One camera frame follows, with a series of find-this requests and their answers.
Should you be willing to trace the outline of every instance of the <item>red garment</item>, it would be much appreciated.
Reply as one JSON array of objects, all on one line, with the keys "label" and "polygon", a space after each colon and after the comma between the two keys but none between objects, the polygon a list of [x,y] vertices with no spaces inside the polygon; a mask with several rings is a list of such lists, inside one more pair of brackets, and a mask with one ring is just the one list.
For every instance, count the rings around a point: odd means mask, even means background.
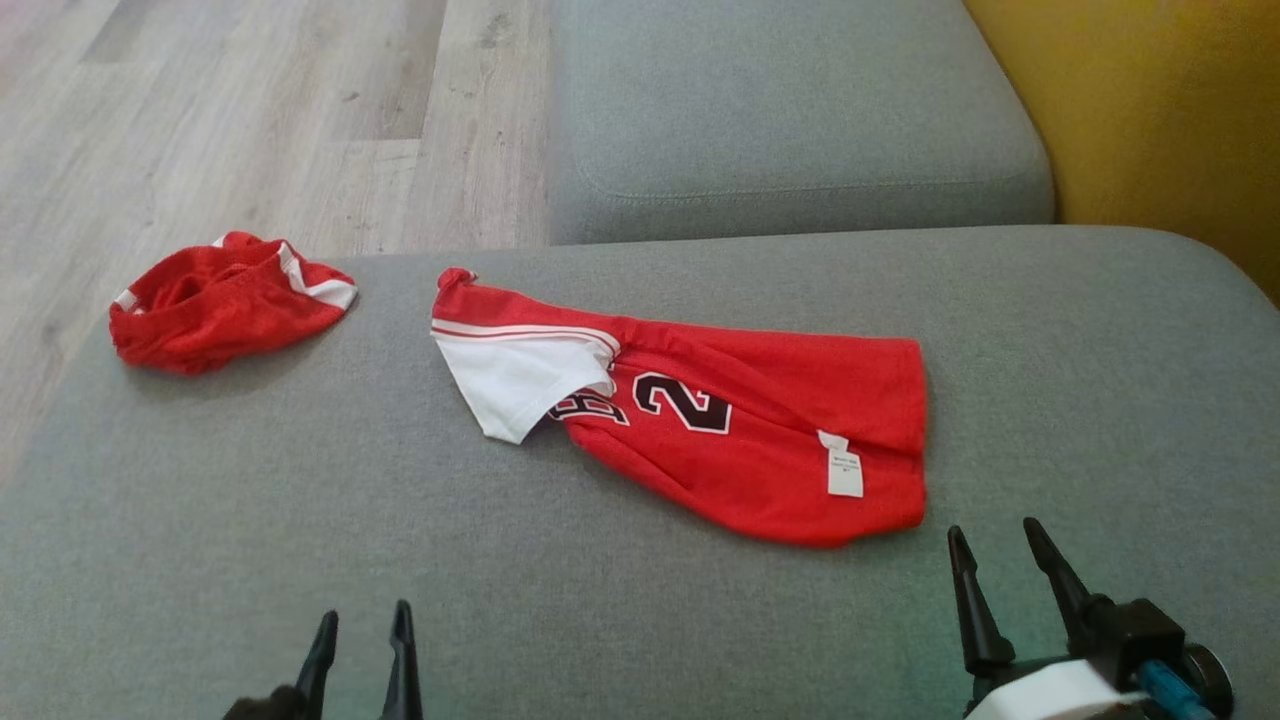
[{"label": "red garment", "polygon": [[[431,327],[485,434],[518,443],[549,414],[609,468],[769,541],[831,547],[923,520],[915,341],[596,315],[474,281],[440,275]],[[861,497],[828,492],[832,436],[860,459]]]},{"label": "red garment", "polygon": [[349,277],[288,242],[233,232],[147,270],[111,304],[109,324],[129,365],[197,375],[315,334],[355,297]]}]

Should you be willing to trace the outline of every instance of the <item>gray sofa cushion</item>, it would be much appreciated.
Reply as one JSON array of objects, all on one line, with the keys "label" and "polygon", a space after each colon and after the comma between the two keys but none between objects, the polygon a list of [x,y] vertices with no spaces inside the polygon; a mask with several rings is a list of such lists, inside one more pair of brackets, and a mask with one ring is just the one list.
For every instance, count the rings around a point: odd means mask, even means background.
[{"label": "gray sofa cushion", "polygon": [[[603,313],[919,338],[924,524],[765,544],[558,427],[485,441],[428,336],[452,264]],[[372,716],[404,597],[430,717],[954,717],[948,525],[1020,653],[1064,647],[1024,515],[1217,651],[1240,717],[1280,705],[1280,314],[1206,247],[1009,227],[338,266],[347,319],[207,377],[92,336],[0,496],[0,715],[218,717],[337,607],[326,716]]]},{"label": "gray sofa cushion", "polygon": [[1048,223],[1048,161],[960,0],[562,0],[559,243]]}]

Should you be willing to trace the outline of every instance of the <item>yellow cushion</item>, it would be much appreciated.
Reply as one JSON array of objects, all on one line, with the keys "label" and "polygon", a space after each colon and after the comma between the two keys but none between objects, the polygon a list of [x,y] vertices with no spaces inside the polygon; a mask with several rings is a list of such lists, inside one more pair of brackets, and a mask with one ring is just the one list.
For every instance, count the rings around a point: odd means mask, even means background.
[{"label": "yellow cushion", "polygon": [[1280,1],[966,0],[1059,219],[1198,238],[1280,305]]}]

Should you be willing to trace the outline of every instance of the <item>white care label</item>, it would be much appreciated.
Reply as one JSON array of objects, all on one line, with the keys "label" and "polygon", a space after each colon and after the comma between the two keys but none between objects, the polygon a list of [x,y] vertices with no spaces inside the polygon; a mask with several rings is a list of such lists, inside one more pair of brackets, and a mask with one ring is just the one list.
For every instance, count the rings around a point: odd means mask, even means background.
[{"label": "white care label", "polygon": [[849,452],[849,438],[818,430],[818,442],[827,448],[827,493],[863,496],[863,459]]}]

